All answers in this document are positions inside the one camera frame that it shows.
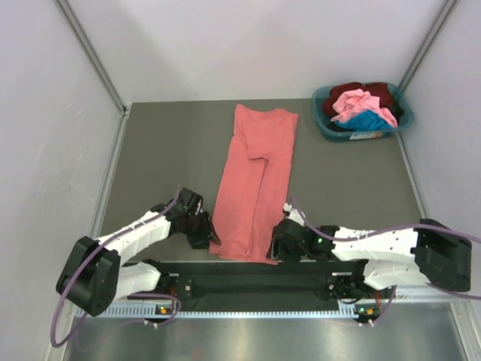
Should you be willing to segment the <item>aluminium corner post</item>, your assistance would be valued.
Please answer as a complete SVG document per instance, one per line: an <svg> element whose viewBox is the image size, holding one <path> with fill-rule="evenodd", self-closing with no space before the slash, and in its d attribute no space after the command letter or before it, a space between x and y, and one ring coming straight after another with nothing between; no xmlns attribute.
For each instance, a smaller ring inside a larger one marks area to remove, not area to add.
<svg viewBox="0 0 481 361"><path fill-rule="evenodd" d="M448 23L449 18L453 15L460 2L460 0L443 1L440 10L437 12L432 24L429 26L427 33L422 38L421 44L419 45L413 59L408 65L407 70L401 79L401 82L398 85L398 88L402 92L405 92L413 81L416 73L421 68L422 63L429 54L429 51L440 36L444 26Z"/></svg>
<svg viewBox="0 0 481 361"><path fill-rule="evenodd" d="M128 106L121 99L120 94L113 85L107 70L95 51L95 48L93 47L92 42L81 25L76 13L74 12L74 9L69 4L69 1L54 0L53 2L59 9L62 16L65 18L69 28L74 34L74 37L77 39L77 42L85 53L89 63L93 67L98 79L107 91L107 94L110 96L111 101L115 105L116 109L124 116L128 111Z"/></svg>

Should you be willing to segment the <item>light pink t shirt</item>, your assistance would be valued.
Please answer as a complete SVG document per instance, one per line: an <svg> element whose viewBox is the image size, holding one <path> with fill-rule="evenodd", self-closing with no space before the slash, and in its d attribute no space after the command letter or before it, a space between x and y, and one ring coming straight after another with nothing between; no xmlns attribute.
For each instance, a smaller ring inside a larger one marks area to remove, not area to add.
<svg viewBox="0 0 481 361"><path fill-rule="evenodd" d="M379 96L373 96L368 91L364 91L362 89L349 90L342 93L333 104L333 109L337 113L334 117L339 116L342 112L351 110L355 107L368 106L386 108L380 105Z"/></svg>

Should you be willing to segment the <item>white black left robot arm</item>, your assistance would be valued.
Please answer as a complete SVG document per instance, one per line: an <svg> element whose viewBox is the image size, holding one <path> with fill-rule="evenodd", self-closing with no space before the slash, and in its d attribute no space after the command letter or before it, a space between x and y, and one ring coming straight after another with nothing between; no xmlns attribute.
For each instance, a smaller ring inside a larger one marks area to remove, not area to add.
<svg viewBox="0 0 481 361"><path fill-rule="evenodd" d="M201 195L180 187L168 204L152 207L129 225L97 239L80 238L59 276L56 292L93 317L116 300L136 293L149 293L157 299L166 296L170 280L156 261L127 262L176 234L185 235L193 249L219 244L203 203Z"/></svg>

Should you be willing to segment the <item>coral red t shirt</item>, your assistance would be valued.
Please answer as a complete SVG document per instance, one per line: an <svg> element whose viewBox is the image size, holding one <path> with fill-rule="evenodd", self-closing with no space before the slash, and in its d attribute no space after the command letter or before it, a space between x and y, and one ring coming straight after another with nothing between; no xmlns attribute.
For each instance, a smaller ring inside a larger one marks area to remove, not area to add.
<svg viewBox="0 0 481 361"><path fill-rule="evenodd" d="M209 251L223 259L274 264L268 252L283 218L298 115L238 104L228 158L213 208L220 239Z"/></svg>

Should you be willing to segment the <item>right aluminium corner post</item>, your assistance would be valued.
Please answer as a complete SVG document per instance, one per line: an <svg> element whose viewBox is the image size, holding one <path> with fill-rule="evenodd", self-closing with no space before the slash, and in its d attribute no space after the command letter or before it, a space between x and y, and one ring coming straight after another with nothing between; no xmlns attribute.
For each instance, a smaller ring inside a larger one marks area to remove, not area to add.
<svg viewBox="0 0 481 361"><path fill-rule="evenodd" d="M416 73L421 68L422 63L429 54L429 51L440 36L444 26L448 23L449 18L453 15L460 2L460 0L443 1L440 10L437 12L432 24L429 26L427 33L422 38L421 44L419 45L413 59L408 65L407 70L401 79L401 82L398 85L398 88L402 92L405 92L413 81Z"/></svg>

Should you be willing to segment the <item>blue t shirt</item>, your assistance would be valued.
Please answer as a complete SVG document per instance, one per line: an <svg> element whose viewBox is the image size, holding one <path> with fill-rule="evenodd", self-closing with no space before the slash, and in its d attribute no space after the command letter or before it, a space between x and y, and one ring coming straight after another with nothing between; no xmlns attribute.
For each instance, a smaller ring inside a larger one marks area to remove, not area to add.
<svg viewBox="0 0 481 361"><path fill-rule="evenodd" d="M373 111L364 111L344 123L337 120L334 121L334 124L343 131L351 132L369 132L392 128L382 117Z"/></svg>

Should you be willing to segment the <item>left aluminium corner post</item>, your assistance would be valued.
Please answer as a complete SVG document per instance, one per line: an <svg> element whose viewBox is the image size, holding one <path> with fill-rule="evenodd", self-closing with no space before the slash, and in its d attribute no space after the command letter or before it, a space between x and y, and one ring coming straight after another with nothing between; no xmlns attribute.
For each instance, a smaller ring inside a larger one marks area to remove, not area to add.
<svg viewBox="0 0 481 361"><path fill-rule="evenodd" d="M107 70L95 51L95 48L93 47L92 42L81 25L76 13L74 12L74 9L69 4L69 1L54 0L53 2L59 9L62 16L65 18L69 28L74 34L74 37L77 39L77 42L85 53L89 63L93 67L98 79L107 91L107 94L110 96L111 101L115 105L116 109L124 116L128 111L128 106L121 99L120 94L113 85Z"/></svg>

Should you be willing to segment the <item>teal plastic laundry basket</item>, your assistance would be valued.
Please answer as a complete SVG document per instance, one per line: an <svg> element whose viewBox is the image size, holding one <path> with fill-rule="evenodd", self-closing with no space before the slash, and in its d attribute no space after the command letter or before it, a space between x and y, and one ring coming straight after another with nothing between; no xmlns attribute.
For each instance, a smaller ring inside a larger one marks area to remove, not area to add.
<svg viewBox="0 0 481 361"><path fill-rule="evenodd" d="M316 125L329 141L389 137L414 120L401 90L384 82L325 86L314 92L311 103Z"/></svg>

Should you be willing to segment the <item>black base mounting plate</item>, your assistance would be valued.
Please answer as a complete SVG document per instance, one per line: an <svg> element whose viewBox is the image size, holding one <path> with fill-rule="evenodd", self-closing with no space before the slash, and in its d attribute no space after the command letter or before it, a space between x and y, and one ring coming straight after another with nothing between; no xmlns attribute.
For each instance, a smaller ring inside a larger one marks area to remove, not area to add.
<svg viewBox="0 0 481 361"><path fill-rule="evenodd" d="M162 283L192 293L182 311L334 311L340 300L380 297L364 283L363 261L156 262Z"/></svg>

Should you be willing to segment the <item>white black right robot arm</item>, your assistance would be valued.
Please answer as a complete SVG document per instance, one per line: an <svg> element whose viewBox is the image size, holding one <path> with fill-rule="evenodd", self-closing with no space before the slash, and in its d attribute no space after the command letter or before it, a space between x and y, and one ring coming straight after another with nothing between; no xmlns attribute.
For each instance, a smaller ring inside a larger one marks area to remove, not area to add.
<svg viewBox="0 0 481 361"><path fill-rule="evenodd" d="M354 266L351 289L359 297L391 286L433 285L451 293L471 289L472 243L431 219L385 232L342 226L312 228L286 218L274 227L268 256L303 257Z"/></svg>

